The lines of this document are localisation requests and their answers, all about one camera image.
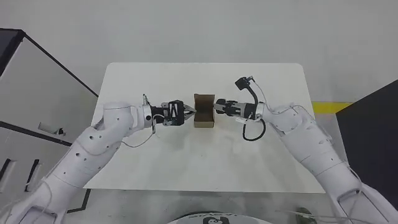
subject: small cardboard box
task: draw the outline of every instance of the small cardboard box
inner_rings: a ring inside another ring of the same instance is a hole
[[[195,98],[195,119],[193,125],[196,128],[214,127],[214,99],[215,95],[194,94]]]

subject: yellow tape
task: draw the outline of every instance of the yellow tape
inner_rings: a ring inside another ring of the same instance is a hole
[[[338,111],[346,108],[352,103],[346,102],[312,102],[312,108],[314,113],[318,114],[330,114],[337,113]]]

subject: white table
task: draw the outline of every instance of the white table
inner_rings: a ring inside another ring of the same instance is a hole
[[[142,104],[145,93],[153,105],[182,100],[193,106],[193,94],[215,94],[252,102],[234,82],[253,75],[271,106],[295,102],[313,114],[303,68],[296,63],[111,63],[104,77],[93,117],[102,116],[104,103]],[[261,125],[248,126],[257,136]],[[146,129],[125,138],[139,144]],[[242,124],[225,115],[215,116],[213,129],[157,125],[157,136],[139,148],[124,145],[101,172],[85,186],[91,189],[187,190],[217,192],[323,193],[315,178],[286,150],[268,126],[256,142],[242,139]]]

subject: white cabinet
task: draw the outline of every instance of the white cabinet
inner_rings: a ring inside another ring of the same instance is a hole
[[[0,29],[0,208],[62,158],[91,124],[97,98],[26,33]],[[84,208],[85,195],[70,208]]]
[[[0,121],[73,142],[91,123],[97,96],[22,38],[0,76]],[[62,129],[64,135],[54,134]]]

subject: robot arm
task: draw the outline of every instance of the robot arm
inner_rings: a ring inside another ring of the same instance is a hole
[[[62,223],[72,197],[111,160],[123,138],[145,128],[152,128],[154,134],[156,123],[180,126],[194,113],[178,100],[151,106],[145,95],[144,104],[138,107],[104,105],[103,119],[83,131],[42,183],[0,216],[0,223]]]
[[[250,88],[252,77],[242,77],[236,85],[240,90]],[[289,152],[308,169],[328,194],[336,217],[356,218],[369,223],[398,223],[397,210],[377,191],[357,178],[343,162],[333,146],[331,137],[302,106],[281,106],[275,109],[266,103],[238,103],[218,100],[217,113],[244,119],[263,119],[270,123]]]

